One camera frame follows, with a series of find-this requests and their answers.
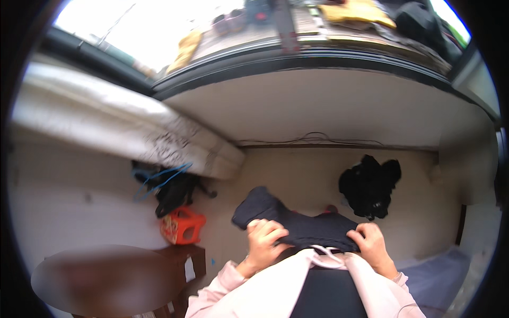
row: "red object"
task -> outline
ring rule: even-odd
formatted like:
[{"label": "red object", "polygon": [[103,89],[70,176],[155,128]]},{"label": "red object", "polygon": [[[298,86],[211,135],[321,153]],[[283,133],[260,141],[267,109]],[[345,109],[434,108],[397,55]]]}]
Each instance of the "red object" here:
[{"label": "red object", "polygon": [[267,15],[263,12],[258,12],[255,16],[256,20],[265,20],[267,19]]},{"label": "red object", "polygon": [[163,217],[161,234],[172,244],[199,243],[200,229],[207,219],[190,208],[181,206]]}]

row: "white wall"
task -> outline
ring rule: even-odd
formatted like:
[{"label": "white wall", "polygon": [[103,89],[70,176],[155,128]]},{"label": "white wall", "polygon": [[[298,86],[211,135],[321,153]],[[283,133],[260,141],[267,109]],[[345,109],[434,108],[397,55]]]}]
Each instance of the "white wall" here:
[{"label": "white wall", "polygon": [[[95,244],[159,249],[155,198],[139,188],[130,161],[54,144],[16,143],[9,156],[9,200],[27,270],[55,253]],[[51,308],[56,317],[71,315]]]},{"label": "white wall", "polygon": [[463,312],[477,291],[490,264],[502,217],[502,211],[495,202],[495,193],[492,191],[484,203],[467,206],[460,249],[471,257],[470,268],[458,295],[449,308],[450,317],[459,316]]},{"label": "white wall", "polygon": [[500,106],[490,71],[480,53],[474,53],[470,61],[453,81],[453,87],[470,97],[487,112],[500,118]]},{"label": "white wall", "polygon": [[337,69],[246,76],[164,103],[232,140],[292,140],[320,131],[420,148],[438,148],[443,127],[470,109],[466,101],[413,80]]}]

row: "dark blue knit garment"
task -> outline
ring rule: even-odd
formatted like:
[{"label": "dark blue knit garment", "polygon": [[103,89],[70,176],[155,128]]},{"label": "dark blue knit garment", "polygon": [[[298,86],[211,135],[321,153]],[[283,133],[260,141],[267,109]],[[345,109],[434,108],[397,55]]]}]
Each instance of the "dark blue knit garment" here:
[{"label": "dark blue knit garment", "polygon": [[340,252],[358,252],[359,247],[346,233],[357,223],[338,213],[323,213],[309,217],[290,211],[266,187],[256,187],[247,195],[233,214],[232,222],[242,230],[254,219],[275,220],[290,232],[281,243],[295,245],[299,250],[312,244],[336,247]]}]

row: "electrical wire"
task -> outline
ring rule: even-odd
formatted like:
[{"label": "electrical wire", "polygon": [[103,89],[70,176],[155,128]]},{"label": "electrical wire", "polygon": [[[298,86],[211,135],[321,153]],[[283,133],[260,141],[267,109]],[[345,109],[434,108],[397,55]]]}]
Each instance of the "electrical wire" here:
[{"label": "electrical wire", "polygon": [[[311,137],[309,135],[312,134],[318,134],[322,135],[322,137]],[[370,143],[378,144],[380,146],[384,146],[383,143],[376,141],[376,140],[369,140],[369,139],[333,139],[330,138],[327,134],[320,132],[320,131],[313,131],[309,132],[305,135],[303,135],[300,138],[292,139],[292,140],[285,140],[285,141],[267,141],[267,140],[256,140],[256,139],[242,139],[242,140],[236,140],[235,142],[254,142],[254,143],[261,143],[261,144],[295,144],[297,142],[305,142],[307,144],[321,144],[324,141],[328,141],[331,143],[336,144],[343,144],[347,146],[362,146]]]}]

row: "black clothing pile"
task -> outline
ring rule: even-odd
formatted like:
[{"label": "black clothing pile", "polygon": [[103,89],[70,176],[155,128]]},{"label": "black clothing pile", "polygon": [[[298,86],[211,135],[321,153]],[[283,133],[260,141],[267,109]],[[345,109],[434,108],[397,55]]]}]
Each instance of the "black clothing pile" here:
[{"label": "black clothing pile", "polygon": [[239,205],[232,222],[242,230],[255,219],[275,220],[281,223],[289,235],[279,239],[281,243],[294,245],[298,250],[317,244],[336,247],[340,252],[358,252],[359,247],[346,233],[357,228],[357,223],[338,214],[323,213],[309,217],[290,211],[266,187],[256,187]]},{"label": "black clothing pile", "polygon": [[380,165],[372,156],[364,155],[360,164],[341,174],[338,185],[355,215],[373,221],[388,214],[390,195],[400,178],[397,160]]}]

